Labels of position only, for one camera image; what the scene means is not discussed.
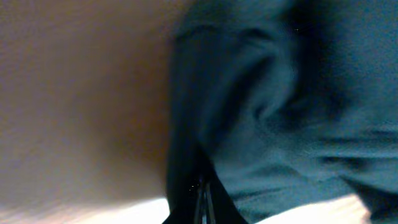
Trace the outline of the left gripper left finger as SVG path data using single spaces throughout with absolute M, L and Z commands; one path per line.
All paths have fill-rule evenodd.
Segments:
M 201 162 L 202 155 L 198 150 L 172 154 L 166 184 L 170 215 L 163 224 L 198 223 L 203 187 Z

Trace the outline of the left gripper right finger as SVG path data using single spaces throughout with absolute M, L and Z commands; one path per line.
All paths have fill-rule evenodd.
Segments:
M 204 223 L 248 224 L 237 211 L 210 162 L 203 165 L 203 183 Z

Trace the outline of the black t-shirt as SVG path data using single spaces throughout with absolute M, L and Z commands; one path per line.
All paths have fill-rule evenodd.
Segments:
M 168 164 L 200 151 L 247 223 L 348 194 L 397 222 L 396 1 L 195 1 L 170 77 Z

